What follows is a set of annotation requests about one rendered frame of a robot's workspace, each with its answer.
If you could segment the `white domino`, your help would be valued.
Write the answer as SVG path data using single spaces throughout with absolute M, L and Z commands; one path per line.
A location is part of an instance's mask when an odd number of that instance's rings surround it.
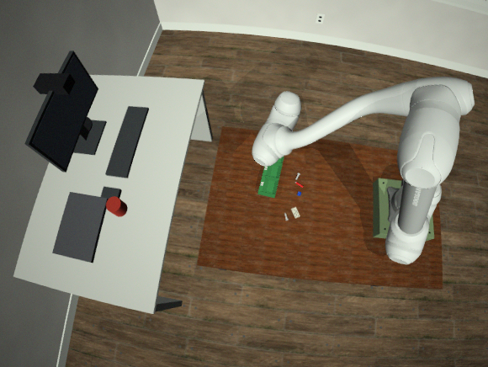
M 294 207 L 294 208 L 293 208 L 293 209 L 291 209 L 291 210 L 292 210 L 292 212 L 293 212 L 293 214 L 294 214 L 294 218 L 298 218 L 298 217 L 300 217 L 300 214 L 299 214 L 299 212 L 297 211 L 296 207 Z

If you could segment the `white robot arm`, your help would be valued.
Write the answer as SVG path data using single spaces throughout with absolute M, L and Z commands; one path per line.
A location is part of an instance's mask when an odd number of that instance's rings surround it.
M 389 259 L 409 264 L 422 253 L 430 219 L 441 199 L 440 183 L 452 170 L 460 117 L 474 105 L 472 84 L 466 80 L 419 78 L 357 97 L 303 130 L 293 131 L 301 102 L 297 94 L 285 91 L 258 132 L 252 156 L 260 165 L 271 166 L 292 149 L 307 146 L 367 114 L 407 116 L 397 152 L 401 187 L 387 188 L 390 226 L 385 251 Z

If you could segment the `green rack of bins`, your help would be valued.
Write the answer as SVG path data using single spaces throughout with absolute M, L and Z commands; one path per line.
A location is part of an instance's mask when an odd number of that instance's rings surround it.
M 258 194 L 275 198 L 284 156 L 275 164 L 264 167 Z

